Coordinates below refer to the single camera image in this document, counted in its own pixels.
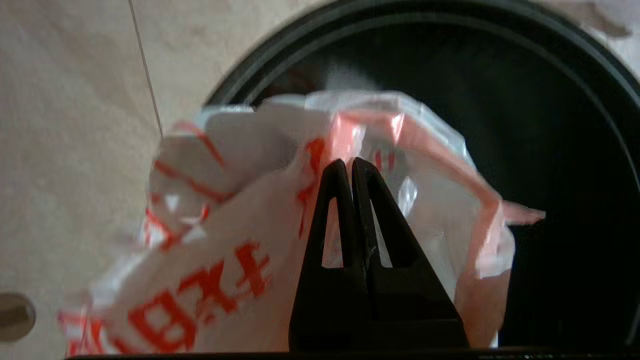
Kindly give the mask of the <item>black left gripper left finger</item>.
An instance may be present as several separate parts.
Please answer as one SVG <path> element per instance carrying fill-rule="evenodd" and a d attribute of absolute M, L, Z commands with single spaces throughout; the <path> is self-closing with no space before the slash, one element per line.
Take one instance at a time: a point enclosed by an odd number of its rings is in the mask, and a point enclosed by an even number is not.
<path fill-rule="evenodd" d="M 341 268 L 322 265 L 330 202 L 336 201 Z M 346 164 L 337 159 L 322 173 L 317 202 L 290 317 L 292 351 L 359 351 L 371 320 L 366 270 Z"/>

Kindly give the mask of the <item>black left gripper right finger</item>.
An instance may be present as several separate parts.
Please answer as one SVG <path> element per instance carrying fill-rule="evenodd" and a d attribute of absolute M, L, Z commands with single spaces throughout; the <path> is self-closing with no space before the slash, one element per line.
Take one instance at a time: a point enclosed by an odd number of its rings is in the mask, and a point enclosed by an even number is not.
<path fill-rule="evenodd" d="M 381 173 L 360 157 L 352 194 L 363 239 L 374 350 L 466 349 L 463 322 Z"/>

